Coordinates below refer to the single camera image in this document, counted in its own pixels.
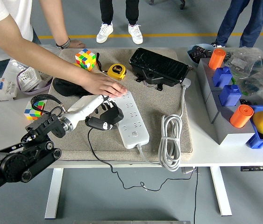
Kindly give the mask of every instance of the cable plug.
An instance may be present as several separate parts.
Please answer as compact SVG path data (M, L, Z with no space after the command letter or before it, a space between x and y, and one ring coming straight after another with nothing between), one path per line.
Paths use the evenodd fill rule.
M192 82L191 82L190 79L185 78L185 79L182 81L181 85L182 85L183 88L188 88L188 87L191 85L191 83L192 83Z

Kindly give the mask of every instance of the white sneaker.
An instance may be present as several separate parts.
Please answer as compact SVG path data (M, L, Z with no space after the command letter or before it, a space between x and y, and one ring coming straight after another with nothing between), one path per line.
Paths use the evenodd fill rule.
M113 23L111 25L107 25L106 23L103 23L101 25L100 31L97 34L96 41L97 43L104 43L108 36L114 31L113 29Z
M212 45L215 48L224 48L225 46L219 45L216 42L212 42L210 45Z
M136 44L142 43L142 33L140 31L140 25L135 24L133 27L128 25L128 32L132 36L132 40Z

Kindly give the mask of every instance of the black cable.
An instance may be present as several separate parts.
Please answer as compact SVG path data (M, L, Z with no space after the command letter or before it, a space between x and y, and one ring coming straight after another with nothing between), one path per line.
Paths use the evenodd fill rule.
M113 168L113 166L112 166L110 163L101 160L101 159L98 158L98 156L95 154L95 152L94 152L94 150L93 150L93 147L92 147L92 145L91 145L91 142L90 142L90 132L91 132L92 129L93 129L93 128L91 128L91 129L89 130L89 132L88 132L88 141L89 141L89 144L90 144L91 151L92 151L93 155L95 156L95 158L96 158L97 160L99 160L100 162L102 162L102 163L104 163L104 164L107 164L107 165L109 165L109 166L111 167L112 173L113 173L113 174L117 174L117 176L118 176L119 180L121 181L121 183L122 183L122 185L123 185L123 188L124 188L125 190L131 189L131 188L144 188L145 190L149 190L149 191L159 191L159 190L161 189L161 187L164 185L164 183L167 182L167 180L173 180L173 181L174 181L174 180L190 180L191 177L192 177L193 172L192 172L192 174L191 174L191 176L190 176L189 178L176 178L176 179L167 178L167 179L160 185L160 188L157 189L157 190L153 190L153 189L146 188L146 187L145 187L145 183L142 182L142 181L140 182L140 186L132 186L132 187L126 188L126 187L124 186L124 182L122 181L122 179L121 179L120 176L119 176L118 171L115 171L115 172L114 172L114 168Z
M30 103L32 105L32 108L36 111L40 111L40 112L43 112L45 114L52 114L53 111L55 111L56 109L60 109L61 112L59 113L59 115L61 115L61 113L63 112L63 109L61 106L56 106L55 108L53 108L50 112L49 111L45 111L45 110L42 110L42 109L39 109L38 107L35 106L35 103L39 102L39 101L42 101L42 100L48 100L48 99L51 99L55 102L57 102L58 104L62 104L61 101L59 101L55 96L52 96L50 94L40 94L40 95L37 95L37 96L34 96L33 98L31 98L30 100Z
M193 224L195 224L196 222L196 208L197 208L197 188L198 188L198 173L199 173L199 169L198 167L195 167L196 172L197 172L197 183L196 183L196 190L195 190L195 210L193 213Z
M96 54L96 62L97 62L97 65L98 65L98 69L99 69L99 71L107 72L107 71L103 71L102 70L102 65L101 65L101 62L99 61L99 56L100 56L100 54L99 54L99 52L97 52L97 54Z

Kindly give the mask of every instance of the power strip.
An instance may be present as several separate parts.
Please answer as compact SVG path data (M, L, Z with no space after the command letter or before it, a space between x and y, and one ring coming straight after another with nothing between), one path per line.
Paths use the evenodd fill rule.
M115 98L113 101L124 115L124 118L118 122L118 129L124 147L131 149L136 147L137 144L141 146L148 144L150 136L131 92L127 91L125 95Z

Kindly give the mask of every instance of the black box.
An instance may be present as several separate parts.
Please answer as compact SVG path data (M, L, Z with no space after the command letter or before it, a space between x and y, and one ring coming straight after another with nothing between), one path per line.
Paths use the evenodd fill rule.
M152 51L138 48L129 60L136 76L148 84L174 86L186 77L190 66Z

